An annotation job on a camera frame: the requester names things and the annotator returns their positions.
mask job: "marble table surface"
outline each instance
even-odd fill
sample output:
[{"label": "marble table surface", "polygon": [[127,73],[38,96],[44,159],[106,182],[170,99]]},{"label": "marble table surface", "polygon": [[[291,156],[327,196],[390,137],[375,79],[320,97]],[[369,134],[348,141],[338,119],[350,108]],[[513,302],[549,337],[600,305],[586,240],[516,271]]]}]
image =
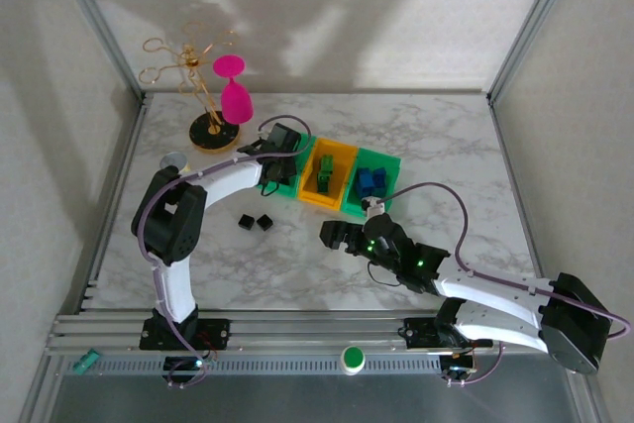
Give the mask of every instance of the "marble table surface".
[{"label": "marble table surface", "polygon": [[[257,125],[282,113],[295,114],[313,134],[402,158],[396,190],[433,180],[454,187],[470,212],[463,247],[472,266],[533,275],[528,246],[502,154],[483,95],[255,94],[254,119],[243,126],[240,144],[257,138]],[[112,234],[89,308],[149,309],[155,293],[150,266],[141,257],[130,223],[164,154],[181,151],[192,169],[230,153],[205,155],[188,139],[201,113],[192,98],[155,94],[128,173]],[[292,121],[290,127],[300,130]],[[267,232],[238,227],[242,214],[263,213]],[[415,241],[451,253],[462,228],[454,199],[441,189],[418,189],[394,200],[392,219]],[[194,296],[202,309],[400,310],[435,309],[441,300],[403,286],[371,281],[362,258],[326,249],[321,223],[358,219],[283,196],[240,191],[206,212],[191,259]],[[393,276],[373,268],[378,280]]]}]

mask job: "pink wine glass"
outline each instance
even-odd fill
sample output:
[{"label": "pink wine glass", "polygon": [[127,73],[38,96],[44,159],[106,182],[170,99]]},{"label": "pink wine glass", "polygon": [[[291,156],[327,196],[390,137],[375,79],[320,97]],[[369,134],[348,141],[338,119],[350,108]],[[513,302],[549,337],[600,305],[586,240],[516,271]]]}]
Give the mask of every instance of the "pink wine glass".
[{"label": "pink wine glass", "polygon": [[254,105],[247,88],[234,79],[245,70],[245,61],[235,55],[226,54],[214,61],[214,72],[221,78],[229,78],[220,95],[222,115],[230,124],[243,124],[254,117]]}]

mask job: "green button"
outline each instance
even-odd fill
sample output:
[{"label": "green button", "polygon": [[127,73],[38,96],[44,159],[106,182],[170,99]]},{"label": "green button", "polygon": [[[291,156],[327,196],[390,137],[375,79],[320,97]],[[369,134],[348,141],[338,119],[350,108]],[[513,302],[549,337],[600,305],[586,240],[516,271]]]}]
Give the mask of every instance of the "green button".
[{"label": "green button", "polygon": [[364,353],[358,347],[350,347],[344,352],[344,364],[350,369],[360,367],[364,362]]}]

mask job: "gold jewelry stand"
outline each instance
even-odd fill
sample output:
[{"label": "gold jewelry stand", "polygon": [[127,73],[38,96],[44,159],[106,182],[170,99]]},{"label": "gold jewelry stand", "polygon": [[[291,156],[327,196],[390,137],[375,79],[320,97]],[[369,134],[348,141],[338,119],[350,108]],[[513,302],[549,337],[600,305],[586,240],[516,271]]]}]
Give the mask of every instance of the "gold jewelry stand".
[{"label": "gold jewelry stand", "polygon": [[[159,81],[162,72],[170,68],[182,68],[185,71],[186,79],[178,84],[178,92],[183,96],[195,97],[203,106],[205,112],[191,123],[189,127],[189,140],[195,148],[204,153],[218,153],[230,148],[238,139],[240,126],[227,123],[222,113],[216,111],[214,102],[207,82],[200,72],[200,66],[211,63],[207,55],[217,45],[231,46],[231,41],[212,42],[202,52],[196,48],[195,38],[203,30],[202,22],[187,22],[182,27],[182,33],[187,36],[189,42],[183,44],[182,52],[178,53],[170,49],[163,39],[152,37],[143,43],[143,50],[148,53],[165,50],[175,58],[174,64],[169,64],[161,68],[153,66],[145,68],[139,73],[139,81],[144,84],[155,84]],[[223,38],[237,36],[232,30],[227,30],[221,34],[219,40]]]}]

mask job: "blue cube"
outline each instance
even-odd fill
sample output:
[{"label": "blue cube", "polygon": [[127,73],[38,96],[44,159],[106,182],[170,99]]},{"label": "blue cube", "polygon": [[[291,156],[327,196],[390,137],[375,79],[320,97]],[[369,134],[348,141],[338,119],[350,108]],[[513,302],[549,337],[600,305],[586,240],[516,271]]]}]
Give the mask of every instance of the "blue cube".
[{"label": "blue cube", "polygon": [[359,168],[355,178],[355,191],[359,198],[370,197],[374,191],[374,180],[369,168]]},{"label": "blue cube", "polygon": [[372,182],[374,184],[374,196],[384,197],[387,193],[387,171],[384,167],[374,170],[372,173]]}]

